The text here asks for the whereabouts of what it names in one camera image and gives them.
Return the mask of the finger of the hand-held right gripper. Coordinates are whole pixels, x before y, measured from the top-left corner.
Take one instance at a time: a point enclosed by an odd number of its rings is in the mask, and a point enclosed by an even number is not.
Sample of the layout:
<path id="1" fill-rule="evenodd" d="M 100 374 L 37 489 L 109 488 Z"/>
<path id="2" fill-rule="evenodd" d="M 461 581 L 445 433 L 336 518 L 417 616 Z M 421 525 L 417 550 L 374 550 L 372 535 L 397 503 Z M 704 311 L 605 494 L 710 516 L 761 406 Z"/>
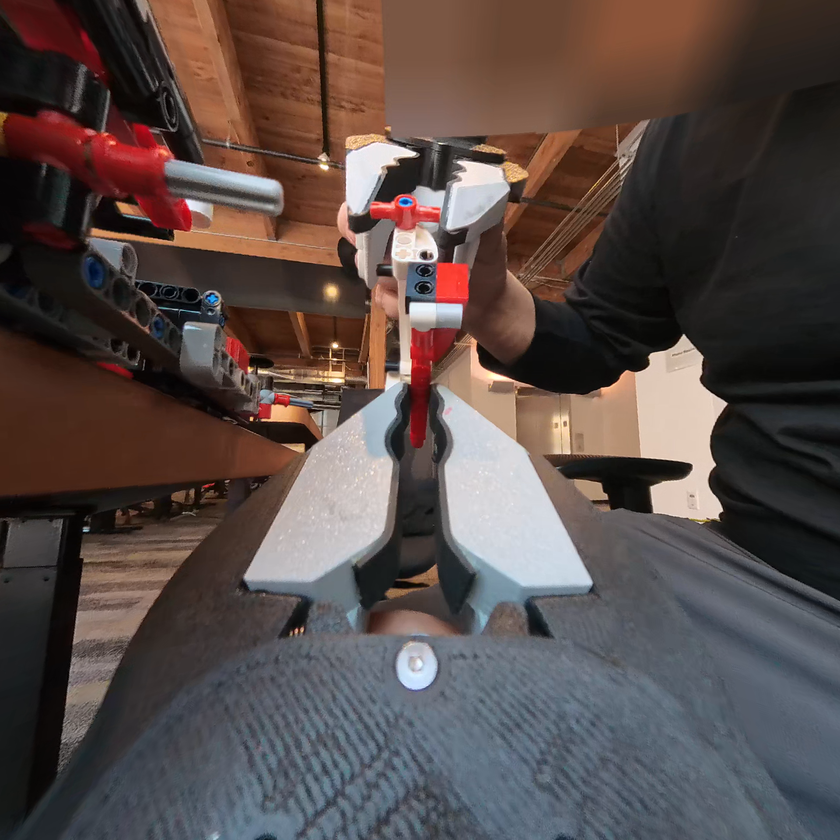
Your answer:
<path id="1" fill-rule="evenodd" d="M 440 210 L 440 261 L 473 265 L 480 237 L 502 220 L 509 193 L 505 164 L 456 160 Z"/>
<path id="2" fill-rule="evenodd" d="M 390 203 L 413 193 L 419 183 L 421 155 L 411 146 L 391 141 L 346 141 L 345 204 L 355 235 L 358 271 L 366 286 L 377 283 L 377 268 L 385 262 L 385 248 L 395 223 L 375 219 L 371 206 Z"/>

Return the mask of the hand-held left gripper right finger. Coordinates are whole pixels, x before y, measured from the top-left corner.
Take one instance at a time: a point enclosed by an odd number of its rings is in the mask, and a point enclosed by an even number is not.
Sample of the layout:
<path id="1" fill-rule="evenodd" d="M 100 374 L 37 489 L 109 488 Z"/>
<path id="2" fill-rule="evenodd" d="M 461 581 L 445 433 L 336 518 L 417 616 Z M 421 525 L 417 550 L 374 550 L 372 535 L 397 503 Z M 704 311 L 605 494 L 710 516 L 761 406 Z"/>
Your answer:
<path id="1" fill-rule="evenodd" d="M 434 385 L 437 574 L 451 613 L 481 633 L 499 604 L 587 595 L 592 577 L 525 448 Z"/>

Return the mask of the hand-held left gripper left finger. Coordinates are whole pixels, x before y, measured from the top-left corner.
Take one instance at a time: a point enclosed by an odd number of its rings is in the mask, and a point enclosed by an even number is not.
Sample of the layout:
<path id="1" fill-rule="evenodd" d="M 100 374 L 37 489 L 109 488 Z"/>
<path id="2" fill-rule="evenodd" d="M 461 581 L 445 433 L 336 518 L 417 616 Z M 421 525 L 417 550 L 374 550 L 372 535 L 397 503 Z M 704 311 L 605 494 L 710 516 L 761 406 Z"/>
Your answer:
<path id="1" fill-rule="evenodd" d="M 249 591 L 332 605 L 353 629 L 400 569 L 403 387 L 311 449 L 244 576 Z"/>

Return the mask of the red white toy brick assembly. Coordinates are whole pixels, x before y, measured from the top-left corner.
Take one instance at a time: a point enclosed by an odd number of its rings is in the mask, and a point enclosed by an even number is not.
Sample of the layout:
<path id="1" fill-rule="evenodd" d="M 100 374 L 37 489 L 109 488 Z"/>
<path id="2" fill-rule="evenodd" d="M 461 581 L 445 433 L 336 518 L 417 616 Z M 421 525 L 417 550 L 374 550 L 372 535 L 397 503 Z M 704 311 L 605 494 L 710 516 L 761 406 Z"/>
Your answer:
<path id="1" fill-rule="evenodd" d="M 438 206 L 398 195 L 372 202 L 371 217 L 394 223 L 391 267 L 400 300 L 398 317 L 402 382 L 410 396 L 409 436 L 414 448 L 426 439 L 433 367 L 455 341 L 469 297 L 467 264 L 443 262 L 428 224 L 439 224 Z"/>

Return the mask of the person's right forearm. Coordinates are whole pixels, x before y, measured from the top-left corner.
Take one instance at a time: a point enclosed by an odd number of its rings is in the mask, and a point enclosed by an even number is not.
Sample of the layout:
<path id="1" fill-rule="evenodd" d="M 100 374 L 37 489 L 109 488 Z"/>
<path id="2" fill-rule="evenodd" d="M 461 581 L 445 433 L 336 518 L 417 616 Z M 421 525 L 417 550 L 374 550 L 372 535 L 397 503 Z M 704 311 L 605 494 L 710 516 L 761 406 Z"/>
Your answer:
<path id="1" fill-rule="evenodd" d="M 532 343 L 502 375 L 546 392 L 582 395 L 613 385 L 646 369 L 652 354 L 682 334 L 658 259 L 596 253 L 564 301 L 532 296 Z"/>

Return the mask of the work desk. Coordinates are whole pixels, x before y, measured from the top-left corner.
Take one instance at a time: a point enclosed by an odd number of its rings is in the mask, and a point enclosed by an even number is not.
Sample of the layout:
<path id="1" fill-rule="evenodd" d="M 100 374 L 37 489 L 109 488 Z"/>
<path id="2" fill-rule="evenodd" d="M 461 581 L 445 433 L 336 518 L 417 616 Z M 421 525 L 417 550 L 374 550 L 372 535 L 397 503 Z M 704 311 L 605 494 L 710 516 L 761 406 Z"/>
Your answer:
<path id="1" fill-rule="evenodd" d="M 84 517 L 280 472 L 286 446 L 2 330 L 2 838 L 56 776 Z"/>

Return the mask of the person's right hand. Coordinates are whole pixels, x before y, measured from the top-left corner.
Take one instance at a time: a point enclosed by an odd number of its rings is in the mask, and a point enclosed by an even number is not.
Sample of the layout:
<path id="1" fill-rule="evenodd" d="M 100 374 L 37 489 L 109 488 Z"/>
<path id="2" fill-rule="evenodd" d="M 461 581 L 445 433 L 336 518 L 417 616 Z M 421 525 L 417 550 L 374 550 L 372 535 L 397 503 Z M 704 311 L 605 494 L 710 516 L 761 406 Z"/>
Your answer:
<path id="1" fill-rule="evenodd" d="M 508 271 L 503 223 L 483 232 L 469 277 L 462 328 L 479 345 L 480 364 L 502 374 L 529 349 L 536 330 L 531 292 Z"/>

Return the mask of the black round stool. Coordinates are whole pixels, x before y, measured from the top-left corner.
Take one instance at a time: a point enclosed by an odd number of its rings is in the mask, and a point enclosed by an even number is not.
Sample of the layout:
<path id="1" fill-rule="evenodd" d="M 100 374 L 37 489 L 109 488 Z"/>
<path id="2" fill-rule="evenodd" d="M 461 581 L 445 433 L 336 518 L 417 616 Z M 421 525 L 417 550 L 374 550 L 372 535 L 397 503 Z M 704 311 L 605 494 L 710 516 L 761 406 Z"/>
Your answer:
<path id="1" fill-rule="evenodd" d="M 661 458 L 604 455 L 546 455 L 565 478 L 599 484 L 610 509 L 653 513 L 651 489 L 664 482 L 687 478 L 690 463 Z"/>

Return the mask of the black ceiling pipe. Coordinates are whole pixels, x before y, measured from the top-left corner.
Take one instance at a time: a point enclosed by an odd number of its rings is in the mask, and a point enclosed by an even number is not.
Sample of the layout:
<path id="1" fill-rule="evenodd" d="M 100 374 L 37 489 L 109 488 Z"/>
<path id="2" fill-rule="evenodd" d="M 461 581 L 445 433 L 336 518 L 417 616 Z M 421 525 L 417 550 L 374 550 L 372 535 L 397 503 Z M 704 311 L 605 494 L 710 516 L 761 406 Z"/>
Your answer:
<path id="1" fill-rule="evenodd" d="M 328 152 L 331 156 L 330 131 L 329 131 L 329 85 L 328 85 L 328 61 L 326 45 L 326 24 L 324 17 L 324 2 L 315 1 L 316 23 L 318 37 L 318 73 L 319 73 L 319 95 L 321 113 L 322 151 Z"/>

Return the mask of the person's trousered leg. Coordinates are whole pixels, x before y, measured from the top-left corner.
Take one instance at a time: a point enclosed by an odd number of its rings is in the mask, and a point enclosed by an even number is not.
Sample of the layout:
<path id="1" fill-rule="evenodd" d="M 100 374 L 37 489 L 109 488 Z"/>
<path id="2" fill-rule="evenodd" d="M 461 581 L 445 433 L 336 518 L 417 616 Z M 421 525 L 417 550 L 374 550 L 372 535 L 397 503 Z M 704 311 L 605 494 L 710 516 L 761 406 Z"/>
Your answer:
<path id="1" fill-rule="evenodd" d="M 801 824 L 814 838 L 839 838 L 838 600 L 711 526 L 598 513 L 668 583 L 703 638 L 752 751 Z"/>

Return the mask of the toy brick race car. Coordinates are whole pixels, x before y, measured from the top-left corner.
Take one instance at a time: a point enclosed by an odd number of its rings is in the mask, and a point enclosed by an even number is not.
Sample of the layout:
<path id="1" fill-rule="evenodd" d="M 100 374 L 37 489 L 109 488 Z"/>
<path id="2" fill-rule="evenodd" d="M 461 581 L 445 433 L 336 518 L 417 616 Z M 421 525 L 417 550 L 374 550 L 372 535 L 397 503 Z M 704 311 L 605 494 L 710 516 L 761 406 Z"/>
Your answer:
<path id="1" fill-rule="evenodd" d="M 311 405 L 226 333 L 216 290 L 137 277 L 216 206 L 280 215 L 270 178 L 204 164 L 147 2 L 2 1 L 2 326 L 236 423 Z"/>

